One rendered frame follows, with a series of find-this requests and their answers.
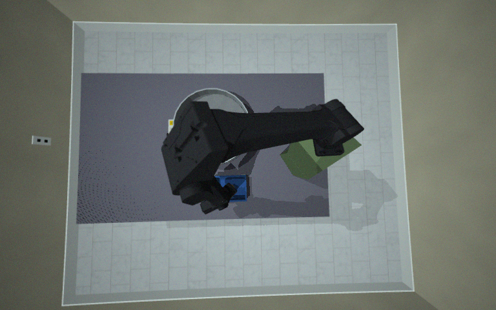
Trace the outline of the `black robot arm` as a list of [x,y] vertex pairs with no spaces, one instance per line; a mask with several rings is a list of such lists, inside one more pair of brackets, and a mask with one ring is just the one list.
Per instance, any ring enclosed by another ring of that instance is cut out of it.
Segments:
[[227,112],[210,109],[207,101],[190,101],[161,151],[172,194],[188,205],[201,202],[202,212],[208,214],[227,208],[231,199],[230,188],[214,176],[221,163],[246,152],[311,139],[316,156],[338,156],[344,153],[343,143],[363,130],[337,99],[311,112],[266,113]]

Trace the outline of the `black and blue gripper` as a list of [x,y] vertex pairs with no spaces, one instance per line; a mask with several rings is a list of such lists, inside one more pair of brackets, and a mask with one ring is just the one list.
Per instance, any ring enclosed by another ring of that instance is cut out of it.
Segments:
[[237,193],[237,190],[230,183],[227,183],[226,186],[230,188],[230,191],[228,193],[231,195],[232,198]]

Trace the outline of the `blue open crate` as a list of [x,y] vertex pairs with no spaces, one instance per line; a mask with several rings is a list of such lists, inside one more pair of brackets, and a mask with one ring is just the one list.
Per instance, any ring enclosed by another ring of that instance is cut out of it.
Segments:
[[233,176],[215,176],[218,183],[224,187],[227,183],[234,185],[237,193],[230,199],[229,202],[244,202],[247,199],[247,185],[246,175],[233,175]]

